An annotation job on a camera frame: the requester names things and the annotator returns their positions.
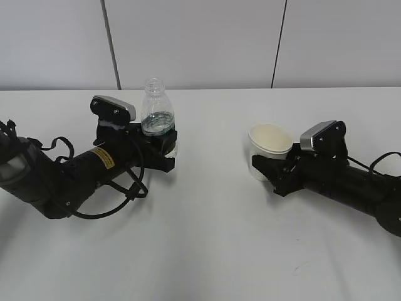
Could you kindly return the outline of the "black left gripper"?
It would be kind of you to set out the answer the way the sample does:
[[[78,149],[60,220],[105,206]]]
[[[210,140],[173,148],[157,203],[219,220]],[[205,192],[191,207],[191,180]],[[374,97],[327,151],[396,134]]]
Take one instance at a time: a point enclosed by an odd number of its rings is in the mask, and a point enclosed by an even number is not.
[[[93,143],[93,174],[119,176],[133,167],[170,172],[175,159],[168,155],[175,149],[177,131],[145,135],[141,123],[114,125],[100,121]]]

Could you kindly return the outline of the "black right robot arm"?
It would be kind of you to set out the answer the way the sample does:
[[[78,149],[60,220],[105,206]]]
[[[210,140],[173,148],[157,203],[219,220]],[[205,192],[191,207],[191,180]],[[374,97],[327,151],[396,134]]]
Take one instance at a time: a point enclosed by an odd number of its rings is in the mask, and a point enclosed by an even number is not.
[[[307,189],[374,217],[400,236],[400,178],[350,165],[347,158],[306,152],[295,144],[285,159],[253,155],[252,166],[285,197]]]

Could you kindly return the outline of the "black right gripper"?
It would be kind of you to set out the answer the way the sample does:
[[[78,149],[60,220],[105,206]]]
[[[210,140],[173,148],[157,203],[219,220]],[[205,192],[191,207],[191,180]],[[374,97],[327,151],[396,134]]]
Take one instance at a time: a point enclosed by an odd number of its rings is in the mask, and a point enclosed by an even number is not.
[[[300,143],[294,143],[286,160],[253,155],[252,166],[273,185],[273,193],[287,196],[309,189],[320,192],[329,186],[335,174],[348,165],[348,159],[339,156],[303,153]]]

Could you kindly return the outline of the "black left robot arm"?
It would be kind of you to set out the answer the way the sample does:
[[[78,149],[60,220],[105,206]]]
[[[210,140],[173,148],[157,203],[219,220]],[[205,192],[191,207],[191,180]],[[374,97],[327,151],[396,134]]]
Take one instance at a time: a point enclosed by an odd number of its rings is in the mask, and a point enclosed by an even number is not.
[[[1,124],[1,188],[49,219],[101,219],[115,214],[130,201],[147,196],[143,183],[147,169],[170,172],[175,167],[171,154],[177,141],[175,129],[146,136],[140,123],[119,127],[99,122],[94,147],[80,155],[75,155],[65,137],[53,139],[50,147],[54,149],[59,141],[69,154],[52,160],[40,141],[19,137],[12,120]],[[105,213],[79,212],[102,186],[122,193],[124,202]]]

